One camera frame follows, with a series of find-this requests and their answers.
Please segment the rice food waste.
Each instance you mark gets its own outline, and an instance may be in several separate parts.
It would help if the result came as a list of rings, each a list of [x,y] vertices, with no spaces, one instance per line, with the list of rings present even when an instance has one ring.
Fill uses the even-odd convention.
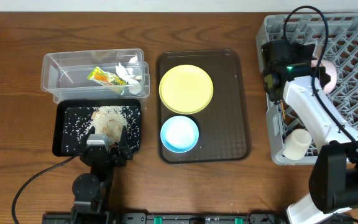
[[[91,128],[95,134],[108,137],[111,147],[117,146],[123,127],[133,152],[140,148],[140,109],[137,106],[100,106],[68,108],[64,113],[62,140],[58,148],[62,156],[78,153],[79,143]]]

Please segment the green snack wrapper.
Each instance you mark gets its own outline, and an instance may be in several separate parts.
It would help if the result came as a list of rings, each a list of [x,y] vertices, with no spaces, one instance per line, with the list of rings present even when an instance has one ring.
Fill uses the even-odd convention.
[[[99,83],[103,86],[126,85],[127,82],[117,74],[102,70],[100,67],[94,67],[89,73],[87,79]]]

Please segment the light blue bowl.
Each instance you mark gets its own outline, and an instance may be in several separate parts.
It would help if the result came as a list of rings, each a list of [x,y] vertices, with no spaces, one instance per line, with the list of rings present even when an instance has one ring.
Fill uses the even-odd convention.
[[[187,116],[173,116],[163,123],[160,130],[162,144],[171,152],[181,154],[192,150],[200,132],[197,124]]]

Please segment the white tissue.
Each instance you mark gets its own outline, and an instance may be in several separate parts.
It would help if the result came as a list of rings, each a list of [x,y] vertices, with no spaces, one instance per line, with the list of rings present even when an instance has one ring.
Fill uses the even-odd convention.
[[[128,65],[139,65],[137,56],[132,57],[124,64],[126,66],[123,66],[123,64],[119,62],[118,65],[115,66],[117,75],[125,82],[126,85],[130,85],[129,92],[133,95],[137,95],[141,91],[140,82],[142,81],[142,76],[134,74],[134,69],[132,67],[128,67]]]

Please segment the white cup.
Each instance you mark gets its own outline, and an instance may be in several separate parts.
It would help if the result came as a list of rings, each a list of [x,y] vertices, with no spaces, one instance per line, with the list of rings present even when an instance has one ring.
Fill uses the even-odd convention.
[[[312,142],[311,134],[305,129],[295,129],[285,138],[283,155],[297,161],[304,158]]]

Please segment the white pink round bowl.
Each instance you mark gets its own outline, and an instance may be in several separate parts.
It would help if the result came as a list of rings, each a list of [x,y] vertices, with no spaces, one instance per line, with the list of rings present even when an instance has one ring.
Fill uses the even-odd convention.
[[[337,83],[337,71],[334,64],[328,60],[322,60],[320,63],[320,67],[325,68],[325,75],[318,75],[318,79],[320,81],[320,85],[323,89],[324,94],[331,93]]]

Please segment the wooden chopstick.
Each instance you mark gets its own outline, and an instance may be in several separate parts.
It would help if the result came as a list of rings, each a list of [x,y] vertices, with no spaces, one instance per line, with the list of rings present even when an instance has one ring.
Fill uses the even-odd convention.
[[[282,109],[282,117],[283,117],[283,120],[285,120],[285,107],[284,107],[284,102],[281,101],[280,103],[280,106],[281,106],[281,109]]]

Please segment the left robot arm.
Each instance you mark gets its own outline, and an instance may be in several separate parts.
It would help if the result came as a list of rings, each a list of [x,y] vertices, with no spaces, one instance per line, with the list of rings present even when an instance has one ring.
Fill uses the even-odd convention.
[[[108,200],[115,167],[123,167],[133,159],[127,141],[127,128],[121,131],[117,146],[111,147],[105,134],[96,134],[92,127],[80,141],[80,161],[90,167],[88,173],[79,175],[73,185],[75,196],[68,223],[114,223],[117,218],[108,209]]]

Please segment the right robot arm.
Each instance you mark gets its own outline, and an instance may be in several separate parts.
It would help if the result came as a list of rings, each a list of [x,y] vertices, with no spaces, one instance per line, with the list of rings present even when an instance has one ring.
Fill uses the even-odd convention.
[[[337,82],[336,68],[318,58],[316,44],[274,40],[261,46],[264,88],[270,101],[290,106],[318,148],[309,194],[287,208],[288,223],[345,219],[358,207],[358,130],[327,94]]]

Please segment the black plastic waste tray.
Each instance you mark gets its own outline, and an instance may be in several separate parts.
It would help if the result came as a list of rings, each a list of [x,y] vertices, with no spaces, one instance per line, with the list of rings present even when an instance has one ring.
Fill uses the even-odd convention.
[[[127,142],[136,153],[140,148],[141,111],[137,99],[66,100],[58,104],[52,152],[66,157],[79,153],[78,145],[92,127],[91,116],[101,107],[116,107],[127,121]]]

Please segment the clear plastic waste bin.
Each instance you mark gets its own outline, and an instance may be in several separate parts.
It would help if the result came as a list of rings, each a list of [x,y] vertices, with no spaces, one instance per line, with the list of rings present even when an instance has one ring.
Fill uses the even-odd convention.
[[[141,91],[129,92],[130,85],[103,86],[87,79],[94,69],[117,74],[115,66],[137,56],[139,65],[128,65],[141,75]],[[85,50],[46,54],[42,64],[41,89],[51,93],[54,102],[74,99],[146,98],[150,95],[149,65],[141,49]]]

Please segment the grey dishwasher rack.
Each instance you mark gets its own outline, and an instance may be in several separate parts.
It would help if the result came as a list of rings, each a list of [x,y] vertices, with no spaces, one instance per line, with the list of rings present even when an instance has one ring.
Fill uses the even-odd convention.
[[[329,41],[324,59],[332,62],[337,70],[337,84],[329,94],[329,99],[337,110],[354,128],[358,129],[358,13],[327,14]],[[290,41],[302,44],[314,40],[324,42],[324,24],[317,14],[291,16],[285,22],[285,15],[266,16],[255,37],[256,46],[284,35]],[[285,107],[285,120],[280,105],[267,101],[266,121],[270,143],[270,155],[274,163],[285,165],[312,165],[318,150],[312,144],[304,158],[293,161],[282,152],[285,148],[285,137],[294,129],[303,128],[297,114],[288,106]]]

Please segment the yellow round plate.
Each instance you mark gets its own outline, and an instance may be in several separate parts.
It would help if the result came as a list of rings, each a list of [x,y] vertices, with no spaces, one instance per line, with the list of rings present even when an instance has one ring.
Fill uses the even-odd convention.
[[[195,65],[178,65],[162,77],[159,88],[162,103],[178,114],[194,114],[208,106],[214,86],[211,77]]]

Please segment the dark brown serving tray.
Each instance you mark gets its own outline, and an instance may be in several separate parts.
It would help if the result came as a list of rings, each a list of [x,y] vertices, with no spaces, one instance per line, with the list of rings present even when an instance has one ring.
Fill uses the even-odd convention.
[[[245,159],[251,148],[241,61],[231,49],[165,52],[156,63],[156,82],[177,65],[195,65],[211,77],[214,93],[208,106],[190,115],[200,136],[188,152],[174,153],[162,143],[158,154],[168,164],[235,161]]]

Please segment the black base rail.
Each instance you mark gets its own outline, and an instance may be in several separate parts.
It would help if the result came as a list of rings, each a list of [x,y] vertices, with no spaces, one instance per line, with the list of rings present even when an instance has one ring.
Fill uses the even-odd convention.
[[[145,213],[44,214],[42,224],[286,224],[284,218],[266,213],[247,215],[147,215]]]

